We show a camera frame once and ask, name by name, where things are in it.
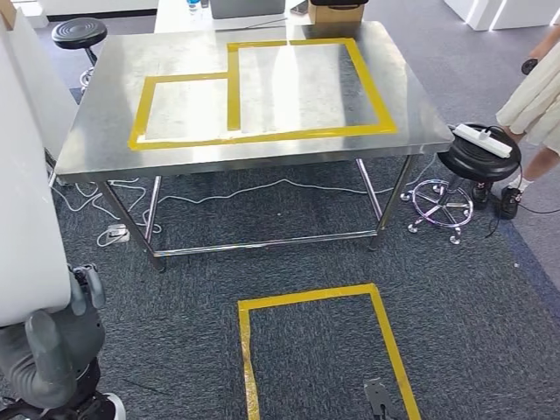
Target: white cable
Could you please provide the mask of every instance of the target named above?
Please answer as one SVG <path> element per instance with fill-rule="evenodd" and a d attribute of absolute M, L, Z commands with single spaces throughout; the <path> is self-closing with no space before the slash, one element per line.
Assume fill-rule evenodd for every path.
<path fill-rule="evenodd" d="M 425 167 L 424 169 L 423 169 L 417 177 L 416 177 L 413 181 L 411 181 L 409 183 L 407 183 L 406 185 L 407 186 L 411 186 L 411 185 L 416 184 L 417 182 L 418 182 L 419 180 L 420 180 L 420 178 L 422 177 L 422 175 L 423 175 L 426 171 L 427 171 L 428 169 L 429 169 L 432 165 L 434 164 L 434 162 L 436 161 L 436 156 L 437 155 L 434 155 L 434 157 L 432 157 L 432 160 L 426 167 Z M 138 178 L 131 179 L 131 180 L 117 179 L 117 180 L 109 181 L 109 183 L 111 186 L 117 186 L 117 187 L 119 187 L 119 188 L 125 188 L 125 189 L 129 189 L 129 190 L 142 191 L 141 195 L 138 199 L 135 200 L 134 203 L 132 203 L 131 206 L 128 207 L 128 212 L 130 213 L 131 211 L 132 211 L 132 209 L 134 209 L 134 207 L 136 207 L 138 203 L 140 203 L 140 201 L 142 201 L 146 196 L 146 188 L 144 188 L 143 186 L 131 186 L 131 185 L 124 185 L 124 184 L 134 184 L 134 182 L 137 182 L 138 180 L 139 180 Z M 202 204 L 202 203 L 204 203 L 205 201 L 210 201 L 210 200 L 229 200 L 229 199 L 231 199 L 231 198 L 235 197 L 235 195 L 238 195 L 238 194 L 242 194 L 242 193 L 248 193 L 248 192 L 251 192 L 251 191 L 261 190 L 261 189 L 263 189 L 263 188 L 269 188 L 271 186 L 277 186 L 278 184 L 282 184 L 282 183 L 284 183 L 284 182 L 288 183 L 288 184 L 290 184 L 291 186 L 297 186 L 297 187 L 300 187 L 300 188 L 312 188 L 312 189 L 323 190 L 323 191 L 339 191 L 339 192 L 352 193 L 352 194 L 368 194 L 368 192 L 366 192 L 366 191 L 352 190 L 350 188 L 343 188 L 343 187 L 338 187 L 338 186 L 321 186 L 321 185 L 300 184 L 300 183 L 297 183 L 297 182 L 294 182 L 294 181 L 292 181 L 291 179 L 282 178 L 282 179 L 279 179 L 278 181 L 271 182 L 270 184 L 252 186 L 251 188 L 244 188 L 242 190 L 238 190 L 238 191 L 235 191 L 235 192 L 232 192 L 232 193 L 231 193 L 229 195 L 216 195 L 216 196 L 211 196 L 211 197 L 205 197 L 203 199 L 198 199 L 198 200 L 189 199 L 189 198 L 186 198 L 186 197 L 179 197 L 179 196 L 177 196 L 177 195 L 167 195 L 167 196 L 163 197 L 162 199 L 158 199 L 158 200 L 158 204 L 160 204 L 160 203 L 162 203 L 163 201 L 165 201 L 165 200 L 186 201 L 187 203 L 191 203 L 191 204 L 194 204 L 194 205 Z M 54 186 L 52 186 L 51 189 L 53 191 L 54 191 L 55 193 L 58 194 L 59 196 L 62 197 L 62 199 L 64 200 L 64 202 L 66 203 L 66 206 L 68 207 L 68 209 L 70 210 L 71 212 L 78 213 L 78 212 L 82 210 L 84 207 L 87 206 L 88 204 L 91 203 L 92 204 L 92 207 L 97 208 L 97 210 L 101 210 L 101 211 L 103 211 L 103 212 L 104 212 L 106 214 L 108 214 L 109 216 L 110 216 L 110 217 L 112 217 L 112 218 L 113 218 L 113 219 L 115 219 L 116 221 L 119 221 L 120 220 L 118 217 L 117 217 L 117 216 L 115 216 L 115 215 L 109 212 L 106 208 L 100 206 L 99 204 L 97 204 L 96 203 L 97 200 L 98 200 L 98 199 L 100 199 L 100 198 L 101 198 L 101 197 L 103 196 L 102 193 L 98 192 L 98 189 L 97 188 L 96 188 L 94 192 L 91 192 L 90 194 L 86 194 L 84 191 L 82 191 L 78 184 L 75 184 L 75 187 L 76 187 L 76 189 L 82 196 L 83 196 L 85 198 L 87 198 L 87 200 L 85 202 L 84 202 L 83 204 L 82 204 L 78 208 L 73 208 L 73 207 L 72 207 L 66 197 L 65 197 L 64 195 L 63 195 L 61 192 L 55 189 Z M 389 191 L 392 191 L 393 189 L 394 188 L 386 188 L 386 189 L 381 190 L 381 191 L 376 191 L 375 193 L 376 194 L 388 193 Z M 150 211 L 149 209 L 146 209 L 146 210 L 142 212 L 142 220 L 143 220 L 143 222 L 142 223 L 136 223 L 136 225 L 137 225 L 139 227 L 146 227 L 146 226 L 148 226 L 148 220 L 146 218 L 146 215 L 149 211 Z M 101 243 L 100 242 L 101 241 L 101 238 L 103 238 L 104 235 L 106 235 L 110 230 L 111 229 L 104 230 L 104 231 L 103 231 L 101 234 L 100 234 L 97 237 L 97 245 L 100 248 L 108 247 L 109 245 L 112 245 L 113 243 L 115 243 L 116 241 L 118 241 L 118 239 L 120 239 L 120 238 L 122 237 L 122 235 L 117 236 L 117 237 L 115 237 L 115 238 L 112 239 L 111 241 L 107 241 L 107 242 L 105 242 L 105 243 Z M 154 234 L 159 234 L 161 232 L 162 232 L 162 226 L 160 226 L 160 225 L 158 225 L 157 223 L 155 223 L 154 224 L 154 228 L 153 228 L 153 233 Z"/>

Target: white skirt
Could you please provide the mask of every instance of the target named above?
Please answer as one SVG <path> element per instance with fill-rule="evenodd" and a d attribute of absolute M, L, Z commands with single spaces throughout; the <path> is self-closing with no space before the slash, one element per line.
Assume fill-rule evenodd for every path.
<path fill-rule="evenodd" d="M 496 119 L 560 154 L 560 43 L 523 80 Z"/>

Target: tabletop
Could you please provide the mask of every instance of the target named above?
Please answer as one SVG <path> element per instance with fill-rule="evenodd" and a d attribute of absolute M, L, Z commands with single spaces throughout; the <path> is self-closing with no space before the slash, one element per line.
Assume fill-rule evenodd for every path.
<path fill-rule="evenodd" d="M 286 10 L 283 14 L 235 17 L 232 19 L 214 19 L 211 5 L 201 10 L 200 14 L 192 16 L 189 10 L 187 0 L 159 0 L 154 33 L 186 32 L 186 31 L 220 31 L 226 29 L 242 29 L 248 26 L 266 27 L 283 25 L 308 25 L 309 15 L 297 15 L 290 11 L 301 0 L 286 0 Z"/>
<path fill-rule="evenodd" d="M 109 36 L 56 167 L 68 182 L 445 151 L 380 23 Z"/>

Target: white sock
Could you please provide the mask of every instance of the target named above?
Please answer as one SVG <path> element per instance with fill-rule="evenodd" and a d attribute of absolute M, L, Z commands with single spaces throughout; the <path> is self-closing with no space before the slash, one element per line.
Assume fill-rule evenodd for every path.
<path fill-rule="evenodd" d="M 517 178 L 509 182 L 509 187 L 511 188 L 517 188 L 522 193 L 523 193 L 525 188 L 528 186 L 530 186 L 532 184 L 533 181 L 530 181 L 528 179 L 522 178 L 521 175 L 518 175 Z"/>

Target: yellow tape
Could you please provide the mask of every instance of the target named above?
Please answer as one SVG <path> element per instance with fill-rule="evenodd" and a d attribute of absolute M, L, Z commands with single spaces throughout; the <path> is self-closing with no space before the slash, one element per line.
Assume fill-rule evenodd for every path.
<path fill-rule="evenodd" d="M 346 42 L 346 49 L 350 55 L 350 59 L 354 63 L 354 67 L 358 73 L 358 77 L 362 82 L 362 86 L 366 91 L 366 95 L 369 98 L 373 108 L 377 114 L 379 123 L 386 130 L 392 130 L 393 132 L 397 131 L 397 126 L 395 124 L 391 114 L 389 113 L 387 107 L 385 106 L 383 100 L 381 99 L 381 95 L 379 94 L 375 84 L 373 82 L 371 75 L 368 69 L 368 65 L 358 48 L 356 41 L 354 39 L 348 39 Z"/>
<path fill-rule="evenodd" d="M 152 103 L 157 83 L 173 83 L 176 81 L 209 81 L 217 79 L 227 79 L 227 73 L 202 73 L 202 74 L 179 74 L 174 76 L 146 76 L 144 86 L 140 95 L 136 118 L 132 124 L 132 130 L 128 137 L 128 147 L 133 151 L 142 150 L 142 143 L 138 143 L 139 137 L 146 135 L 148 120 L 150 117 Z"/>
<path fill-rule="evenodd" d="M 202 141 L 172 141 L 171 139 L 164 141 L 139 142 L 139 138 L 143 138 L 148 125 L 151 104 L 156 83 L 169 83 L 175 81 L 202 81 L 211 79 L 226 79 L 227 84 L 227 130 L 241 130 L 241 93 L 240 93 L 240 71 L 239 50 L 241 48 L 260 48 L 268 46 L 313 46 L 341 44 L 346 46 L 348 54 L 356 69 L 356 73 L 366 92 L 368 99 L 371 103 L 375 114 L 379 120 L 377 124 L 355 125 L 347 127 L 334 127 L 321 129 L 301 129 L 296 131 L 285 131 L 279 133 L 258 134 L 254 136 L 232 136 L 230 138 L 217 138 Z M 257 42 L 237 42 L 227 45 L 228 70 L 226 73 L 208 73 L 208 74 L 183 74 L 178 76 L 155 76 L 146 77 L 144 87 L 140 98 L 140 104 L 137 111 L 133 128 L 130 133 L 128 145 L 134 151 L 152 150 L 152 149 L 171 149 L 176 147 L 195 147 L 209 146 L 218 144 L 243 144 L 243 143 L 261 143 L 274 142 L 282 140 L 306 140 L 324 137 L 355 137 L 371 136 L 375 134 L 390 134 L 397 132 L 397 127 L 391 117 L 390 113 L 383 103 L 375 84 L 364 61 L 359 48 L 352 38 L 318 38 L 318 39 L 295 39 L 279 41 L 257 41 Z"/>
<path fill-rule="evenodd" d="M 408 414 L 408 419 L 420 420 L 420 413 L 416 405 L 412 388 L 410 386 L 408 377 L 405 371 L 405 366 L 403 366 L 401 360 L 397 343 L 391 331 L 391 325 L 389 323 L 386 312 L 385 312 L 383 302 L 381 300 L 379 290 L 373 283 L 238 301 L 237 304 L 239 312 L 239 335 L 241 336 L 241 351 L 243 355 L 243 370 L 245 377 L 245 399 L 247 401 L 247 415 L 248 420 L 260 420 L 257 382 L 255 381 L 251 364 L 251 325 L 249 311 L 272 306 L 293 305 L 314 300 L 364 294 L 369 295 L 371 299 L 373 309 L 377 316 L 381 334 L 385 342 L 385 346 L 387 348 L 389 358 L 391 360 L 401 395 L 403 397 L 404 405 L 406 408 L 407 414 Z"/>
<path fill-rule="evenodd" d="M 228 48 L 228 124 L 229 131 L 241 130 L 239 54 Z"/>

